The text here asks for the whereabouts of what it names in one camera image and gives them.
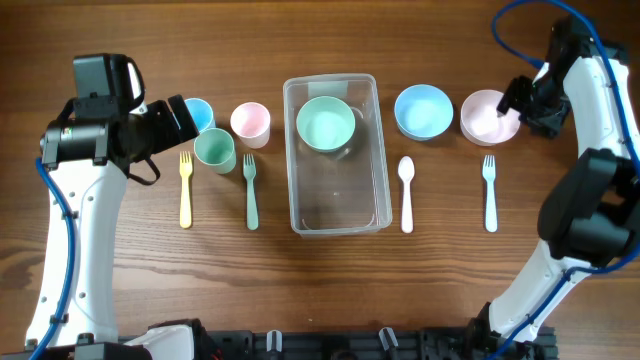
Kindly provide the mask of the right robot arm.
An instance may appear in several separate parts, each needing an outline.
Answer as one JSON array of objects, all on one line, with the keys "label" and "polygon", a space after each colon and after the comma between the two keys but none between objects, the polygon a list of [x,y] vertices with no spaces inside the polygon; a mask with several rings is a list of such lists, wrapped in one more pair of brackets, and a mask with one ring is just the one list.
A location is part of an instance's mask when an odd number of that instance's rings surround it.
[{"label": "right robot arm", "polygon": [[639,131],[628,95],[626,52],[588,19],[554,23],[535,78],[514,78],[496,112],[514,110],[532,132],[554,138],[574,118],[575,165],[545,199],[538,244],[509,288],[483,314],[487,333],[529,342],[583,279],[639,253]]}]

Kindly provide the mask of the pink plastic cup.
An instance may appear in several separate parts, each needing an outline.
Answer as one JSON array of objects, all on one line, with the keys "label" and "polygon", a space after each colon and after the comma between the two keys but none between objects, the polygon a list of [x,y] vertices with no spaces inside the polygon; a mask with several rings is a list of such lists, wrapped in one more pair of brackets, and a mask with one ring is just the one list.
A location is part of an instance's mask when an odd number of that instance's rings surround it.
[{"label": "pink plastic cup", "polygon": [[269,141],[271,115],[264,105],[246,102],[232,112],[230,125],[242,143],[258,149],[264,147]]}]

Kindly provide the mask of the light blue plastic fork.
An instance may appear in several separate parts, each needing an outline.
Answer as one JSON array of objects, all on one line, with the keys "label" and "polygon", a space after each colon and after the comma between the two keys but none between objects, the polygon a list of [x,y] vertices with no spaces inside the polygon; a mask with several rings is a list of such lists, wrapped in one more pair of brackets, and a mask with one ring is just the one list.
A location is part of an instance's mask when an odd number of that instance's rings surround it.
[{"label": "light blue plastic fork", "polygon": [[486,182],[485,228],[488,232],[496,232],[498,229],[495,197],[496,163],[493,155],[485,156],[482,176]]}]

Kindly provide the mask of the green plastic fork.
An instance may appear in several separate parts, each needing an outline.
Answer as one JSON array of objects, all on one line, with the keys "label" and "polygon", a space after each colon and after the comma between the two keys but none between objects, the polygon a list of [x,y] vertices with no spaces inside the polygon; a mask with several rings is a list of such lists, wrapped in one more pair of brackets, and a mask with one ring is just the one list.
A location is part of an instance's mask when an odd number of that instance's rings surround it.
[{"label": "green plastic fork", "polygon": [[243,175],[247,183],[247,228],[256,230],[259,227],[259,215],[255,197],[254,180],[257,174],[254,156],[243,156]]}]

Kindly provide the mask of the green plastic bowl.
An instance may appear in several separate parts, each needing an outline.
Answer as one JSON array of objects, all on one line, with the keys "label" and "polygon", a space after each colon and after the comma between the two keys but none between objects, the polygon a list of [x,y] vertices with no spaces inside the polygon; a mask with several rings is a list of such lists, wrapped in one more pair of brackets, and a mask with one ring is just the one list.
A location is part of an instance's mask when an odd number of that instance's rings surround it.
[{"label": "green plastic bowl", "polygon": [[338,150],[352,138],[355,128],[356,119],[351,108],[332,96],[307,101],[296,117],[298,135],[317,152]]}]

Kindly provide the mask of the pink plastic bowl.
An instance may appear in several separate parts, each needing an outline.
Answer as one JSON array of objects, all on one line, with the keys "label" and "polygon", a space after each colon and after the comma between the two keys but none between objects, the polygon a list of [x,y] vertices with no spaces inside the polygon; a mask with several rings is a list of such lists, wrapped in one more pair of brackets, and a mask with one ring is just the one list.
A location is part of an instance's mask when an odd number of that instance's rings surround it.
[{"label": "pink plastic bowl", "polygon": [[469,95],[460,110],[463,135],[480,146],[494,146],[510,140],[520,128],[519,113],[509,110],[499,116],[497,106],[503,93],[497,90],[479,90]]}]

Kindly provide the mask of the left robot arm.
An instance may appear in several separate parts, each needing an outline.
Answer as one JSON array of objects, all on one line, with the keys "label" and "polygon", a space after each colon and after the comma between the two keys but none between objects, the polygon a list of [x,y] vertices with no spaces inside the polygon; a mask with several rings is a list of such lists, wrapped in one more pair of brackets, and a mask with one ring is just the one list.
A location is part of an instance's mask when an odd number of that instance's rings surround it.
[{"label": "left robot arm", "polygon": [[47,127],[36,169],[49,191],[39,301],[25,336],[34,353],[82,336],[114,342],[112,295],[118,213],[133,163],[195,138],[182,96],[145,104],[116,96],[73,98]]}]

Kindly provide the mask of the white plastic spoon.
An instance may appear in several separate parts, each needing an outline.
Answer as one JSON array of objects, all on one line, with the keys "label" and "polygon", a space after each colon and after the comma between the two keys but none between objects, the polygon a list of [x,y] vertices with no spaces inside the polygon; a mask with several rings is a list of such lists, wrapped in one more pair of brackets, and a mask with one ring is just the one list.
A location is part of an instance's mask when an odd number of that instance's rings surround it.
[{"label": "white plastic spoon", "polygon": [[414,229],[412,201],[411,201],[411,181],[415,176],[415,165],[409,156],[404,156],[398,166],[398,175],[403,185],[402,210],[401,210],[401,230],[404,233],[411,233]]}]

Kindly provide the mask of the blue plastic cup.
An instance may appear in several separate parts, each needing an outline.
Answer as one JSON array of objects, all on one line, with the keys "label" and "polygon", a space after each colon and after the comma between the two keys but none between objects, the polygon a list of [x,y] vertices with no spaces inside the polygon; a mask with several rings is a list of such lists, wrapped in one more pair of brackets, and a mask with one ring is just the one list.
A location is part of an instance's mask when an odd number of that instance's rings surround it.
[{"label": "blue plastic cup", "polygon": [[213,108],[207,101],[200,98],[189,98],[185,100],[185,105],[199,132],[216,126]]}]

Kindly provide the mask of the blue plastic bowl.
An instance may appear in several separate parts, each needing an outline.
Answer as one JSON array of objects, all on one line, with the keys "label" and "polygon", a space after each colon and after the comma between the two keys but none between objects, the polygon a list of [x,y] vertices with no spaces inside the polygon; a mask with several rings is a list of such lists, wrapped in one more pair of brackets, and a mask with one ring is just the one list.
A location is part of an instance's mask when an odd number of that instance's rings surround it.
[{"label": "blue plastic bowl", "polygon": [[444,133],[451,125],[454,107],[439,88],[418,84],[396,98],[394,116],[400,132],[415,141],[427,141]]}]

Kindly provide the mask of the yellow plastic fork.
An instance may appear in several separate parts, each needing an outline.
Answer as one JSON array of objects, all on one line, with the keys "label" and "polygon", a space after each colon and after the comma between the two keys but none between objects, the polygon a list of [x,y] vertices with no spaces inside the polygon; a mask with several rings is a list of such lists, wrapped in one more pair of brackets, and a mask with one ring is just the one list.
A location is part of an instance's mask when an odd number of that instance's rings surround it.
[{"label": "yellow plastic fork", "polygon": [[181,176],[181,203],[180,203],[180,226],[183,229],[192,226],[192,205],[190,194],[190,179],[193,174],[193,162],[190,152],[183,151],[179,155]]}]

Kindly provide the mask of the green plastic cup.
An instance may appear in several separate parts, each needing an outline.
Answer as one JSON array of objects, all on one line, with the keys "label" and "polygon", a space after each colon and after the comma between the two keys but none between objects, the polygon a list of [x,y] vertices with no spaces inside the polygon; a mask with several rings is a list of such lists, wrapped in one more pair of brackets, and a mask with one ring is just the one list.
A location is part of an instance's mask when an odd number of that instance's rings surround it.
[{"label": "green plastic cup", "polygon": [[217,174],[230,173],[236,166],[235,143],[224,129],[201,132],[194,141],[194,152],[200,162]]}]

